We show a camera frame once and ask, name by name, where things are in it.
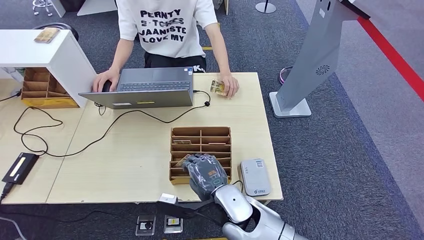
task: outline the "cardboard compartment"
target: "cardboard compartment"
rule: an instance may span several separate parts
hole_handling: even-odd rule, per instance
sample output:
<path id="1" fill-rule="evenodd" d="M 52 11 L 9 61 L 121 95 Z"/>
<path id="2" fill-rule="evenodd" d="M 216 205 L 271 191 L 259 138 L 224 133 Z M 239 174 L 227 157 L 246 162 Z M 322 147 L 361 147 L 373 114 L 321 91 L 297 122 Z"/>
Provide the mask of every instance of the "cardboard compartment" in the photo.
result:
<path id="1" fill-rule="evenodd" d="M 42 81 L 24 81 L 22 92 L 47 92 L 48 82 Z"/>
<path id="2" fill-rule="evenodd" d="M 213 127 L 205 127 L 201 131 L 202 137 L 218 137 L 218 136 L 230 136 L 230 128 L 229 127 L 221 127 L 221 126 L 213 126 Z"/>
<path id="3" fill-rule="evenodd" d="M 176 144 L 174 140 L 190 140 L 191 144 Z M 231 182 L 231 131 L 229 127 L 174 127 L 170 140 L 171 160 L 169 161 L 169 180 L 173 185 L 188 184 L 190 175 L 175 165 L 186 155 L 196 153 L 216 157 Z"/>
<path id="4" fill-rule="evenodd" d="M 211 145 L 211 144 L 202 144 L 201 145 L 202 152 L 231 152 L 231 145 Z"/>
<path id="5" fill-rule="evenodd" d="M 172 176 L 174 177 L 186 177 L 187 176 L 187 172 L 183 170 L 182 167 L 172 167 L 169 169 Z M 231 167 L 224 167 L 224 171 L 226 173 L 227 176 L 229 176 L 231 174 Z"/>
<path id="6" fill-rule="evenodd" d="M 48 82 L 50 72 L 45 67 L 27 67 L 23 76 L 24 82 Z"/>
<path id="7" fill-rule="evenodd" d="M 201 151 L 200 144 L 171 144 L 171 151 L 187 151 L 187 152 L 198 152 Z"/>
<path id="8" fill-rule="evenodd" d="M 191 144 L 200 144 L 200 136 L 172 136 L 172 143 L 174 140 L 189 140 Z"/>
<path id="9" fill-rule="evenodd" d="M 78 108 L 77 103 L 45 67 L 27 67 L 21 100 L 41 109 Z"/>
<path id="10" fill-rule="evenodd" d="M 176 127 L 172 130 L 172 136 L 201 136 L 200 127 Z"/>
<path id="11" fill-rule="evenodd" d="M 49 91 L 47 93 L 47 97 L 48 98 L 69 98 L 69 99 L 72 99 L 68 94 L 62 94 L 62 93 L 57 93 L 57 92 L 52 92 L 52 91 Z"/>
<path id="12" fill-rule="evenodd" d="M 201 144 L 231 144 L 229 136 L 202 136 Z"/>
<path id="13" fill-rule="evenodd" d="M 22 96 L 22 99 L 45 98 L 47 97 L 47 92 L 46 91 L 23 91 L 21 96 Z"/>

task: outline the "dark gray carpet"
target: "dark gray carpet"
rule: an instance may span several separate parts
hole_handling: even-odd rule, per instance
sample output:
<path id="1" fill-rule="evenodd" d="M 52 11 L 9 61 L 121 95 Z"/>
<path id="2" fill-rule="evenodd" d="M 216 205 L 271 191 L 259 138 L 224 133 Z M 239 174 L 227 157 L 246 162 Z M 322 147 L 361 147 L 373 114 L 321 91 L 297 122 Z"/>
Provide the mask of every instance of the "dark gray carpet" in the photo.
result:
<path id="1" fill-rule="evenodd" d="M 284 201 L 269 206 L 311 240 L 409 240 L 424 239 L 404 220 L 397 202 L 369 157 L 358 135 L 343 98 L 331 81 L 324 82 L 308 98 L 309 118 L 276 119 L 268 93 L 279 88 L 281 68 L 294 63 L 306 33 L 291 0 L 274 1 L 277 11 L 262 14 L 256 1 L 231 1 L 230 14 L 217 13 L 221 22 L 233 72 L 258 72 L 268 116 Z M 119 37 L 115 12 L 77 17 L 67 13 L 63 19 L 33 16 L 30 2 L 8 0 L 0 8 L 0 28 L 25 29 L 46 22 L 65 22 L 74 26 L 79 43 L 97 72 L 106 70 L 113 59 Z M 203 45 L 206 35 L 201 34 Z M 217 71 L 211 52 L 208 71 Z M 136 44 L 125 67 L 142 67 L 143 51 Z M 221 230 L 201 218 L 184 222 L 184 232 L 171 236 L 162 233 L 163 216 L 158 216 L 154 237 L 136 237 L 138 215 L 155 214 L 155 204 L 72 204 L 5 205 L 7 211 L 48 215 L 63 220 L 102 210 L 122 217 L 93 214 L 76 223 L 8 215 L 16 220 L 31 240 L 120 240 L 120 239 L 195 239 L 219 237 Z M 0 239 L 13 240 L 17 233 L 9 223 L 0 221 Z"/>

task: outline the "laptop keyboard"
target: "laptop keyboard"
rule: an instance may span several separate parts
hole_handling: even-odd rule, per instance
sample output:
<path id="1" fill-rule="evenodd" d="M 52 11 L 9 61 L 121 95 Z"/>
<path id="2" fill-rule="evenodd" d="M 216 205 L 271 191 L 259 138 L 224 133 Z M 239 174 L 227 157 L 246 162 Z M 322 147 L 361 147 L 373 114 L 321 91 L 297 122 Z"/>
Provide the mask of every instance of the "laptop keyboard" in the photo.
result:
<path id="1" fill-rule="evenodd" d="M 190 90 L 190 81 L 158 81 L 120 84 L 120 91 L 122 92 L 163 90 Z"/>

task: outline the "white card reader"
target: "white card reader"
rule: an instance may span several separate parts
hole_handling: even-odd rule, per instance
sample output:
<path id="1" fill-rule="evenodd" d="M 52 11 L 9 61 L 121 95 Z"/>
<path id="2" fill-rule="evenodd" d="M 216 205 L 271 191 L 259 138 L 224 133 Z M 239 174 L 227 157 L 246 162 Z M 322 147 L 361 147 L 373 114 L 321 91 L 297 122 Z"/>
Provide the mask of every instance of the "white card reader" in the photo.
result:
<path id="1" fill-rule="evenodd" d="M 271 192 L 267 167 L 261 158 L 252 158 L 240 163 L 244 189 L 251 197 L 268 195 Z"/>

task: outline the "person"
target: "person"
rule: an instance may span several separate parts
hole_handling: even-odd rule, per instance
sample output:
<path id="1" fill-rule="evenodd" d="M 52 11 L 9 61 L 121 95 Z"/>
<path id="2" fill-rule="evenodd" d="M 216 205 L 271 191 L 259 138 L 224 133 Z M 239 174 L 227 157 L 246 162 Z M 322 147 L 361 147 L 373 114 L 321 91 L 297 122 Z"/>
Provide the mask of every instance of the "person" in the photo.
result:
<path id="1" fill-rule="evenodd" d="M 116 0 L 116 5 L 120 39 L 111 67 L 93 82 L 94 92 L 101 92 L 108 80 L 110 91 L 116 90 L 119 73 L 133 51 L 137 34 L 145 50 L 145 68 L 193 66 L 195 73 L 205 72 L 206 55 L 200 46 L 199 24 L 210 39 L 227 97 L 237 93 L 239 82 L 230 71 L 212 0 Z"/>

